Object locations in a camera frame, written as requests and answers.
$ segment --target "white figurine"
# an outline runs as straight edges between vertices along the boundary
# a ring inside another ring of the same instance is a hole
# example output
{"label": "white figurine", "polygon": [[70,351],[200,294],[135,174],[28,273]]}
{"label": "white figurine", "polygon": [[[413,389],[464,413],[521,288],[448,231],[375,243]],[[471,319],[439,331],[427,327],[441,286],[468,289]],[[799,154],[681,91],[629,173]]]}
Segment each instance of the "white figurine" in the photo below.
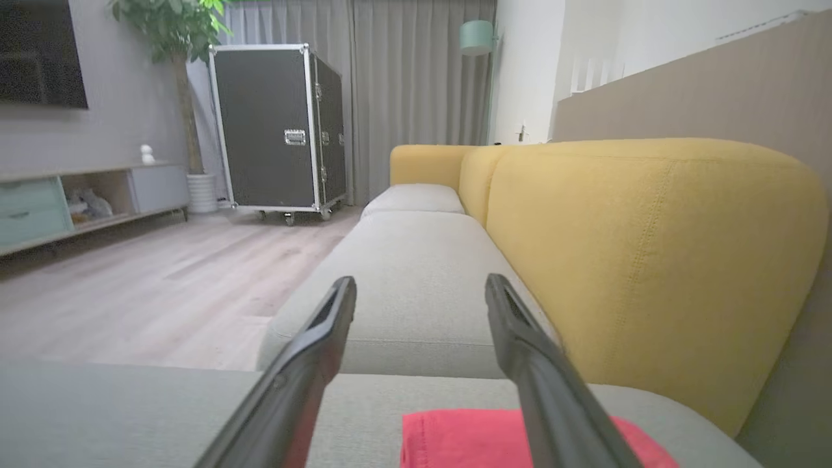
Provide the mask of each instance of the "white figurine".
{"label": "white figurine", "polygon": [[153,164],[156,159],[153,157],[153,148],[150,145],[141,145],[141,162]]}

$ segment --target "tree trunk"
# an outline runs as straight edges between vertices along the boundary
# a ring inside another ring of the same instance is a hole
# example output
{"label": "tree trunk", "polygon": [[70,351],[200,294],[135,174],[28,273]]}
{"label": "tree trunk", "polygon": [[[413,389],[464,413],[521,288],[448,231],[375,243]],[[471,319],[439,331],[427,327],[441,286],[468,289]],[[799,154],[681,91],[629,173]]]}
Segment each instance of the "tree trunk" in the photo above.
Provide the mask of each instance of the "tree trunk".
{"label": "tree trunk", "polygon": [[188,81],[185,54],[176,54],[171,58],[173,72],[176,75],[176,94],[179,95],[179,112],[182,115],[182,125],[185,127],[185,141],[188,145],[188,169],[191,174],[204,174],[200,140],[196,134],[196,117],[194,104],[191,100],[191,83]]}

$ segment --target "pink towel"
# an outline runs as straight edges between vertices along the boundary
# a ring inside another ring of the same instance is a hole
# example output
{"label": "pink towel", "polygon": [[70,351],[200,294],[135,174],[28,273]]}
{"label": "pink towel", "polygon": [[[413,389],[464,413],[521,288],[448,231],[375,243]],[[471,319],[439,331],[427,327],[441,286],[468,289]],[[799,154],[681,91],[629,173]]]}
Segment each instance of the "pink towel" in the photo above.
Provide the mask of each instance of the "pink towel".
{"label": "pink towel", "polygon": [[[630,421],[616,427],[645,468],[678,468]],[[402,419],[402,468],[532,468],[520,410],[436,410]]]}

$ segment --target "yellow cushion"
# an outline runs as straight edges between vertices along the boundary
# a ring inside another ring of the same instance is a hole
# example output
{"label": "yellow cushion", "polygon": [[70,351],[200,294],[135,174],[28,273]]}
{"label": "yellow cushion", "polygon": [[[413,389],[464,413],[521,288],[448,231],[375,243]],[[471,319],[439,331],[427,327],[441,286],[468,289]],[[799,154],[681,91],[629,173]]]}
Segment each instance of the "yellow cushion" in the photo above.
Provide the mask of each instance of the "yellow cushion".
{"label": "yellow cushion", "polygon": [[390,185],[427,183],[459,189],[459,168],[476,147],[402,145],[390,153]]}
{"label": "yellow cushion", "polygon": [[653,391],[733,436],[823,251],[827,206],[786,155],[704,139],[513,150],[487,230],[592,383]]}
{"label": "yellow cushion", "polygon": [[510,151],[510,146],[479,147],[463,158],[459,173],[459,201],[465,212],[485,226],[488,214],[488,194],[491,176],[500,158]]}

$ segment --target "wooden floor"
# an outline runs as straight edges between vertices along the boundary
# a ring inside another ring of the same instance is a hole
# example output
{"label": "wooden floor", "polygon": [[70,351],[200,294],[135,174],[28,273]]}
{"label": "wooden floor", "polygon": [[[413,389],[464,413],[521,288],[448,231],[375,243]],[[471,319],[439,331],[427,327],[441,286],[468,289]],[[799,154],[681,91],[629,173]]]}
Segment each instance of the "wooden floor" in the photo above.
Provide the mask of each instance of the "wooden floor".
{"label": "wooden floor", "polygon": [[0,356],[254,369],[266,324],[358,222],[227,211],[0,257]]}

